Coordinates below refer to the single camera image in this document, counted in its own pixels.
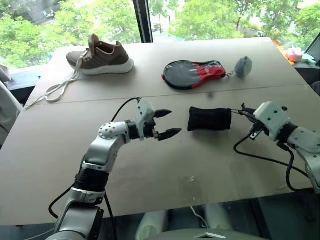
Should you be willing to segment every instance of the sneaker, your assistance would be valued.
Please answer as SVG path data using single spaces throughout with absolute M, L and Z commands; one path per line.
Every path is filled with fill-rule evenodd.
M 66 59 L 73 69 L 83 53 L 85 51 L 72 51 L 66 55 Z M 115 45 L 108 44 L 92 34 L 80 72 L 86 75 L 122 74 L 129 72 L 133 66 L 134 61 L 129 58 L 120 42 L 117 41 Z

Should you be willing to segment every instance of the window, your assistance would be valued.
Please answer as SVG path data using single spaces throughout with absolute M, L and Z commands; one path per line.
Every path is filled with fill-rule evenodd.
M 306 50 L 320 32 L 317 0 L 148 0 L 153 41 L 270 37 Z
M 64 46 L 87 46 L 95 33 L 105 42 L 140 43 L 131 0 L 1 0 L 0 63 L 20 69 L 48 63 Z

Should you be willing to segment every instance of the floor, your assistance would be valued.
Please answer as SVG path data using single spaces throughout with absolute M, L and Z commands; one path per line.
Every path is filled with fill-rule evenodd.
M 223 204 L 232 227 L 242 233 L 272 240 L 320 239 L 320 196 L 290 193 Z M 195 207 L 203 216 L 203 207 Z M 116 217 L 119 240 L 134 240 L 143 214 Z M 112 240 L 111 222 L 104 219 L 98 240 Z M 168 212 L 168 231 L 201 228 L 189 207 Z M 54 228 L 54 224 L 0 226 L 1 240 L 27 240 Z M 46 240 L 48 232 L 34 240 Z

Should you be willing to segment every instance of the table surface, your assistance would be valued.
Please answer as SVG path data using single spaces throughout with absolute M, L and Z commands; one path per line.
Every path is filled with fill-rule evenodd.
M 238 41 L 243 47 L 246 46 L 243 39 Z M 237 41 L 225 42 L 224 50 L 217 51 L 227 54 Z M 144 45 L 137 44 L 136 47 L 143 51 L 143 55 L 134 59 L 135 69 L 138 70 L 128 74 L 132 79 L 127 75 L 94 76 L 92 85 L 85 80 L 73 83 L 61 102 L 41 103 L 22 112 L 0 151 L 0 225 L 54 222 L 55 219 L 48 213 L 49 204 L 73 183 L 81 159 L 96 138 L 99 127 L 111 120 L 125 101 L 124 98 L 133 96 L 146 96 L 156 109 L 172 110 L 172 114 L 156 120 L 158 131 L 168 128 L 183 130 L 165 141 L 134 140 L 122 147 L 107 184 L 107 193 L 116 216 L 290 192 L 285 181 L 285 167 L 233 152 L 233 145 L 248 134 L 250 129 L 251 123 L 246 118 L 232 116 L 231 130 L 228 131 L 187 131 L 191 106 L 238 109 L 242 103 L 246 103 L 247 107 L 256 108 L 270 100 L 288 107 L 288 114 L 295 124 L 320 131 L 320 99 L 316 93 L 304 83 L 268 39 L 248 39 L 247 42 L 247 52 L 252 48 L 252 55 L 246 55 L 256 59 L 253 60 L 252 71 L 256 81 L 249 75 L 248 79 L 243 80 L 234 77 L 216 81 L 195 91 L 174 91 L 160 80 L 160 76 L 148 78 L 146 69 L 153 73 L 153 68 L 159 70 L 157 61 L 163 68 L 166 63 L 179 59 L 179 56 L 172 54 L 170 58 L 166 54 L 161 55 L 165 44 L 146 44 L 146 50 L 142 48 Z M 193 58 L 204 62 L 209 60 L 209 55 L 204 58 L 199 56 L 204 49 L 202 44 L 213 48 L 223 46 L 222 41 L 218 40 L 210 41 L 210 44 L 171 44 L 171 50 L 180 49 L 180 59 Z M 189 45 L 194 48 L 199 46 L 201 51 L 191 48 L 187 57 Z M 169 51 L 169 45 L 165 46 L 165 52 Z M 262 54 L 262 48 L 269 49 L 267 58 L 254 55 L 254 52 Z M 238 51 L 240 53 L 232 48 L 232 54 L 237 55 L 236 59 L 243 57 L 246 52 L 243 48 Z M 273 69 L 265 70 L 261 66 L 262 62 L 271 62 Z M 55 59 L 49 64 L 50 68 L 57 68 L 57 65 Z M 261 66 L 263 74 L 257 72 L 258 66 Z M 56 79 L 53 76 L 56 74 L 48 72 L 35 88 L 33 97 L 40 93 L 44 81 L 51 80 L 50 84 L 54 83 Z M 106 80 L 102 81 L 103 77 L 108 77 L 112 83 L 107 85 Z M 77 91 L 86 89 L 86 84 L 87 94 L 77 94 Z M 116 120 L 134 120 L 135 108 L 134 102 L 129 103 Z M 241 149 L 283 162 L 289 161 L 287 154 L 264 135 L 255 142 L 245 142 Z M 304 163 L 298 156 L 295 165 L 304 169 Z M 308 179 L 294 171 L 291 182 L 296 188 L 310 186 Z M 55 212 L 61 210 L 64 199 L 56 204 Z

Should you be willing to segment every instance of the white shoe sole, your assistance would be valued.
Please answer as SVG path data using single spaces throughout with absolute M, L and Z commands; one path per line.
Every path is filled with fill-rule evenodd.
M 85 75 L 99 75 L 99 74 L 125 74 L 130 72 L 130 70 L 134 67 L 135 62 L 129 58 L 128 61 L 124 64 L 120 65 L 107 65 L 100 66 L 93 69 L 80 69 L 80 72 Z

